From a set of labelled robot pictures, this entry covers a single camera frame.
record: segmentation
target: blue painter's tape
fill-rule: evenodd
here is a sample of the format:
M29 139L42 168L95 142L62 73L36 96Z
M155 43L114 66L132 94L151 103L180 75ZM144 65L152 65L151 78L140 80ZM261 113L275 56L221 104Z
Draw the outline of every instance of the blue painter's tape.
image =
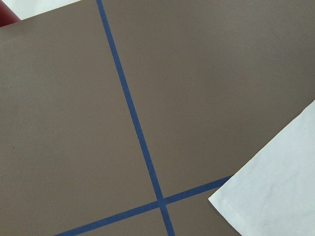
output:
M216 181L204 184L202 186L192 188L190 190L169 196L169 197L165 198L165 203L166 204L174 203L174 202L180 201L182 199L197 195L199 193L203 193L203 192L209 191L211 189L218 188L218 187L222 186L223 184L225 184L225 182L227 182L231 177L232 176L221 178L221 179L218 179Z
M118 72L118 75L119 75L119 79L120 79L120 82L121 82L122 87L123 87L123 91L124 91L124 94L125 94L125 98L126 98L126 101L127 101L127 105L128 105L128 108L129 108L131 119L132 119L134 128L136 130L137 136L138 136L138 140L139 140L139 143L140 143L140 146L141 146L141 149L142 149L142 153L143 153L143 156L144 156L144 159L145 159L148 171L149 171L149 175L150 175L150 179L151 179L151 182L152 182L152 185L153 185L153 189L154 189L154 192L155 192L156 197L157 197L157 202L158 202L158 205L160 207L160 210L161 210L161 213L162 213L162 216L163 216L163 220L164 220L164 223L165 223L165 226L166 226L166 230L167 230L167 233L168 233L169 236L174 236L175 233L174 233L174 230L173 230L171 219L169 217L169 214L168 214L168 211L167 211L167 208L166 208L166 204L165 204L165 201L164 201L164 197L163 197L163 194L162 194L162 191L161 191L161 187L160 187L159 182L158 182L158 177L156 175L156 172L155 172L155 169L154 169L154 166L153 166L153 163L152 163L152 159L151 159L151 156L150 156L150 153L149 153L149 150L148 150L148 147L147 147L147 144L146 144L146 141L145 141L145 138L144 138L141 126L140 126L140 121L139 121L136 109L134 107L134 104L133 104L133 100L132 100L132 97L131 97L131 94L130 94L130 91L129 91L129 87L128 87L128 84L127 84L127 81L126 81L126 77L125 77L125 74L124 74L124 71L123 71L123 67L122 67L122 64L120 62L120 59L119 59L119 56L118 56L118 52L117 52L117 49L116 49L116 45L115 45L115 42L114 42L114 39L113 39L113 35L112 35L111 30L110 30L109 23L108 23L108 20L107 20L107 17L106 17L104 6L103 6L103 3L102 3L101 0L96 0L96 2L97 2L99 13L100 13L100 16L101 16L101 19L102 19L102 22L103 22L105 33L106 33L107 40L108 40L108 43L109 43L109 47L110 47L110 50L112 52L113 59L114 59L114 62L115 62L115 66L116 66L116 69L117 69L117 72Z
M131 209L131 210L127 210L124 211L122 213L116 214L116 215L112 215L109 216L107 218L92 222L90 224L75 228L73 230L69 230L66 232L63 232L61 234L55 235L55 236L75 236L75 235L79 235L82 233L85 233L87 231L91 231L91 230L95 230L97 228L115 223L117 221L120 220L124 220L127 219L129 217L135 216L135 215L139 215L141 213L147 212L149 210L153 210L158 208L158 202L153 202L153 203L149 203L149 204L145 204L143 206L139 206L137 208Z

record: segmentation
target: white towel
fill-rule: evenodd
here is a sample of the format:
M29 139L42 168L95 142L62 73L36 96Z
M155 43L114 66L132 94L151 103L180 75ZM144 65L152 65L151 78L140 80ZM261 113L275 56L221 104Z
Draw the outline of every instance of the white towel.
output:
M315 101L209 201L243 236L315 236Z
M21 20L79 0L2 0Z

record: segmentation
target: white fabric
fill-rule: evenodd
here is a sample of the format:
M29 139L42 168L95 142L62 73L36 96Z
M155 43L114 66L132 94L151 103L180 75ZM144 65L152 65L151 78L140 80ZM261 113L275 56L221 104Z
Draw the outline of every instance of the white fabric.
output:
M2 0L21 20L79 0Z
M243 236L315 236L315 101L209 201Z

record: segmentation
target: red object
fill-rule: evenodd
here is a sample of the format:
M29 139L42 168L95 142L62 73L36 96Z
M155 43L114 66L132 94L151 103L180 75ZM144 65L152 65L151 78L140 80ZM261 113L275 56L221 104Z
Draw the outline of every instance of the red object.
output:
M0 27L20 21L13 11L0 0Z

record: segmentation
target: brown surface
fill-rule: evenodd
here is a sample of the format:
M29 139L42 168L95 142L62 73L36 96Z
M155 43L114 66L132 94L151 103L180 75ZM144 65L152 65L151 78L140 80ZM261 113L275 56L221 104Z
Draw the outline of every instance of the brown surface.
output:
M315 99L312 1L104 5L164 196L235 173ZM0 39L0 235L155 201L95 1ZM168 205L176 235L237 235L210 195ZM156 209L85 235L165 234Z
M156 201L96 2L0 38L0 235L53 235Z
M159 209L102 227L82 236L167 236Z
M214 191L167 205L176 235L240 236L208 201Z
M238 171L315 99L315 2L104 0L165 196Z

